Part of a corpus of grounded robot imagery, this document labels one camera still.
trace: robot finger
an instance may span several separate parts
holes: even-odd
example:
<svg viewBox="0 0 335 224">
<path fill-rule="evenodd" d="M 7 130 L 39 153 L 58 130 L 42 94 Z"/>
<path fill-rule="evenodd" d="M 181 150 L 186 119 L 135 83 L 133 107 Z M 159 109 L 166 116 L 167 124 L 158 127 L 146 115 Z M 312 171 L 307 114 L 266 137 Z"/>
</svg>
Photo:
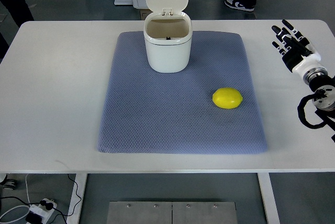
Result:
<svg viewBox="0 0 335 224">
<path fill-rule="evenodd" d="M 275 41 L 272 42 L 272 45 L 278 50 L 278 52 L 284 56 L 286 54 L 286 51 L 280 47 L 280 45 L 278 43 L 276 43 Z"/>
<path fill-rule="evenodd" d="M 286 50 L 290 50 L 294 48 L 300 55 L 307 57 L 312 54 L 312 52 L 307 49 L 303 44 L 301 44 L 297 39 L 294 37 L 283 37 L 283 41 L 285 42 L 284 47 Z"/>
<path fill-rule="evenodd" d="M 293 27 L 292 24 L 290 24 L 285 19 L 282 20 L 282 23 L 292 32 L 292 34 L 297 38 L 297 40 L 303 45 L 307 46 L 310 44 L 308 39 L 301 34 L 301 32 Z"/>
<path fill-rule="evenodd" d="M 272 30 L 276 33 L 276 38 L 283 44 L 286 50 L 290 50 L 292 45 L 289 41 L 292 39 L 292 36 L 288 32 L 288 30 L 285 28 L 280 29 L 279 27 L 275 25 L 272 26 Z"/>
</svg>

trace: white table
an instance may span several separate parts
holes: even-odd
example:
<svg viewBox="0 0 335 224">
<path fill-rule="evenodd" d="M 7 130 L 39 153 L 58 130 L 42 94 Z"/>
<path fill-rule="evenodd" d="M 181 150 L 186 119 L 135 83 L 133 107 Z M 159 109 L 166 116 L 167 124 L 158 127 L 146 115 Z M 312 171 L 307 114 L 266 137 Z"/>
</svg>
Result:
<svg viewBox="0 0 335 224">
<path fill-rule="evenodd" d="M 334 76 L 335 38 L 319 20 L 290 21 L 308 37 Z M 109 154 L 96 150 L 117 37 L 143 21 L 32 21 L 0 64 L 0 173 L 334 172 L 334 132 L 303 126 L 296 107 L 311 93 L 272 46 L 280 20 L 193 21 L 194 30 L 238 33 L 247 52 L 268 151 L 250 155 Z M 307 117 L 319 122 L 314 106 Z M 274 203 L 265 197 L 265 208 Z M 276 223 L 277 216 L 269 223 Z"/>
</svg>

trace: table leg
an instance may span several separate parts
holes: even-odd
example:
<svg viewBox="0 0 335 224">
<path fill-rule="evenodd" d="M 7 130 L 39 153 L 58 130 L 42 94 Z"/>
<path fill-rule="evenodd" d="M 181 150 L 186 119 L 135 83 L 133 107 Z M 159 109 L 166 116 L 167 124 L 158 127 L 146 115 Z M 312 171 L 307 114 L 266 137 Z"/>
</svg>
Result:
<svg viewBox="0 0 335 224">
<path fill-rule="evenodd" d="M 269 173 L 258 173 L 258 181 L 268 224 L 280 224 Z"/>
<path fill-rule="evenodd" d="M 76 195 L 76 193 L 81 197 L 82 200 L 75 206 L 73 215 L 67 217 L 66 222 L 68 224 L 79 224 L 80 213 L 82 210 L 84 200 L 86 179 L 87 179 L 87 173 L 77 173 L 75 176 L 75 181 L 78 184 L 78 189 L 77 185 L 74 183 L 68 215 L 72 214 L 74 206 L 79 201 L 79 198 Z"/>
</svg>

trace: white trash bin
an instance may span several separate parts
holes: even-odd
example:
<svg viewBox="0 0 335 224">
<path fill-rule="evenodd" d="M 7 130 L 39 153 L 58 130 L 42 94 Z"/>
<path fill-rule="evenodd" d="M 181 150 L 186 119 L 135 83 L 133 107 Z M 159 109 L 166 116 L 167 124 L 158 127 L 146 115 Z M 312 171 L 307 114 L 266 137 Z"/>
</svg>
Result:
<svg viewBox="0 0 335 224">
<path fill-rule="evenodd" d="M 188 0 L 146 0 L 153 11 L 144 21 L 144 38 L 150 66 L 157 72 L 183 70 L 192 42 L 190 17 L 182 12 Z"/>
</svg>

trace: power cord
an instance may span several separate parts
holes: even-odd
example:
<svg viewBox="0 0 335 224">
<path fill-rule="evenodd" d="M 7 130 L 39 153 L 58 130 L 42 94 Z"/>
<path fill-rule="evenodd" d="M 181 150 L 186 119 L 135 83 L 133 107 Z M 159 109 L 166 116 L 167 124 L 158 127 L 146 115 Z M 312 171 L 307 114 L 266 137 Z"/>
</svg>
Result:
<svg viewBox="0 0 335 224">
<path fill-rule="evenodd" d="M 64 219 L 64 221 L 65 221 L 65 218 L 64 218 L 64 217 L 65 217 L 65 216 L 66 216 L 66 217 L 72 216 L 72 215 L 74 214 L 75 207 L 82 201 L 82 198 L 78 195 L 78 183 L 77 183 L 75 180 L 71 179 L 69 175 L 68 175 L 68 178 L 69 178 L 69 180 L 73 181 L 73 183 L 76 185 L 75 194 L 76 194 L 76 196 L 79 198 L 79 201 L 74 205 L 73 210 L 72 210 L 72 213 L 71 213 L 70 215 L 65 215 L 65 214 L 63 214 L 63 213 L 61 212 L 60 214 L 57 214 L 57 215 L 54 217 L 54 219 L 52 220 L 52 222 L 50 222 L 49 224 L 52 224 L 52 223 L 56 220 L 56 218 L 57 218 L 59 215 L 62 215 L 62 217 L 63 217 L 63 219 Z"/>
<path fill-rule="evenodd" d="M 27 176 L 26 176 L 26 188 L 27 188 L 27 197 L 29 198 L 29 195 L 28 195 Z M 53 221 L 50 222 L 49 224 L 52 224 L 52 223 L 56 220 L 57 216 L 59 216 L 59 215 L 61 215 L 61 216 L 63 217 L 63 220 L 64 220 L 65 224 L 67 224 L 65 217 L 72 216 L 72 215 L 74 214 L 75 207 L 82 201 L 82 198 L 78 195 L 78 187 L 79 187 L 79 186 L 78 186 L 78 183 L 77 183 L 75 180 L 71 179 L 69 174 L 68 174 L 68 178 L 69 178 L 69 180 L 71 180 L 71 181 L 76 185 L 75 194 L 76 194 L 76 196 L 79 198 L 79 201 L 74 205 L 73 210 L 72 210 L 72 213 L 71 213 L 70 215 L 65 215 L 65 214 L 63 214 L 62 211 L 60 211 L 60 210 L 58 210 L 58 209 L 56 209 L 56 208 L 53 207 L 52 209 L 54 209 L 55 211 L 59 212 L 59 214 L 57 214 L 57 215 L 55 216 L 55 218 L 53 219 Z M 16 208 L 18 208 L 18 207 L 28 207 L 28 205 L 34 205 L 34 204 L 40 204 L 40 203 L 42 203 L 42 201 L 37 202 L 37 203 L 30 203 L 30 202 L 26 203 L 26 202 L 24 202 L 23 200 L 21 200 L 21 199 L 18 198 L 18 197 L 15 197 L 15 196 L 8 196 L 8 197 L 0 197 L 0 207 L 1 207 L 1 200 L 2 200 L 2 199 L 16 199 L 16 200 L 22 202 L 24 205 L 17 206 L 17 207 L 14 207 L 14 208 L 8 210 L 7 212 L 5 212 L 3 215 L 0 216 L 0 220 L 1 220 L 1 218 L 3 218 L 3 216 L 5 216 L 7 213 L 9 213 L 10 211 L 12 211 L 12 210 L 14 210 L 14 209 L 16 209 Z M 23 219 L 24 217 L 26 217 L 26 216 L 28 215 L 28 213 L 29 213 L 29 211 L 28 211 L 27 214 L 25 214 L 23 217 L 20 217 L 20 218 L 18 218 L 18 219 L 16 219 L 16 220 L 13 220 L 13 221 L 10 221 L 10 222 L 0 222 L 0 224 L 8 224 L 8 223 L 12 223 L 12 222 L 18 221 L 18 220 Z"/>
</svg>

